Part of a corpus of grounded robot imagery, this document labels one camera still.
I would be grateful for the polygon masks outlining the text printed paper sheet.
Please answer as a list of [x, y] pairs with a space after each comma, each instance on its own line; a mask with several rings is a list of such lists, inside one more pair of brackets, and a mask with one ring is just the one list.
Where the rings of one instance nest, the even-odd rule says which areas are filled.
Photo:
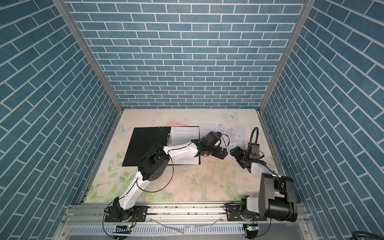
[[[168, 147], [175, 147], [189, 143], [191, 140], [200, 138], [198, 126], [171, 127]], [[174, 165], [199, 165], [200, 157], [172, 157]]]

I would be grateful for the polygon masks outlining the red folder with black inside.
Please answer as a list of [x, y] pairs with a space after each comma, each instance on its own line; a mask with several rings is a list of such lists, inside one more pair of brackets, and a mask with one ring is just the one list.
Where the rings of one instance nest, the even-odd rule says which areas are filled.
[[137, 167], [140, 159], [155, 144], [168, 146], [171, 127], [134, 128], [123, 167]]

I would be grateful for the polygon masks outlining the technical drawing paper sheet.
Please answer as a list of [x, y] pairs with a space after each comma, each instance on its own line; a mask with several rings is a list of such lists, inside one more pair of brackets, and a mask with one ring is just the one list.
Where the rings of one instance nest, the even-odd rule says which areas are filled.
[[228, 152], [235, 147], [244, 148], [245, 129], [243, 127], [219, 124], [217, 131], [222, 133], [220, 146], [226, 148]]

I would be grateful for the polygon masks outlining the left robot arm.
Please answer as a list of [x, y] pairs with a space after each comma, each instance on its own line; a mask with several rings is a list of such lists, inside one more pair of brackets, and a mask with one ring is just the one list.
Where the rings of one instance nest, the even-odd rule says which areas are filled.
[[133, 211], [133, 207], [150, 182], [157, 180], [164, 173], [169, 162], [184, 158], [213, 156], [223, 160], [228, 155], [227, 149], [210, 144], [206, 140], [192, 140], [178, 146], [153, 145], [139, 162], [134, 180], [120, 197], [112, 202], [114, 217], [121, 220], [123, 215]]

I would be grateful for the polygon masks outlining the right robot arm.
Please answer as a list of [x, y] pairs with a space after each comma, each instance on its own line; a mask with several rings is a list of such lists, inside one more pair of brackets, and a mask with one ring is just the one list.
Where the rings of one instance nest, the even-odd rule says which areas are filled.
[[230, 154], [242, 168], [260, 178], [259, 195], [243, 198], [240, 213], [251, 219], [261, 217], [295, 222], [298, 208], [294, 180], [269, 168], [258, 152], [235, 147]]

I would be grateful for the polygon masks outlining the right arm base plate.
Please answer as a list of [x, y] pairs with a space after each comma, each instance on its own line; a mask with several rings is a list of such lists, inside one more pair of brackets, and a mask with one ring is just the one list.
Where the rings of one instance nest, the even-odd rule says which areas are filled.
[[259, 213], [250, 212], [236, 203], [228, 203], [223, 205], [223, 210], [226, 213], [227, 221], [266, 221], [266, 217], [261, 217]]

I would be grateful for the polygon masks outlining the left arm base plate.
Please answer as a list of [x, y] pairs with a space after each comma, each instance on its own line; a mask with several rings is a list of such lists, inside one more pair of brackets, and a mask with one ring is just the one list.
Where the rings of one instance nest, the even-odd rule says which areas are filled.
[[114, 207], [108, 207], [105, 212], [104, 221], [107, 223], [141, 223], [146, 220], [148, 206], [134, 206], [124, 211], [116, 211]]

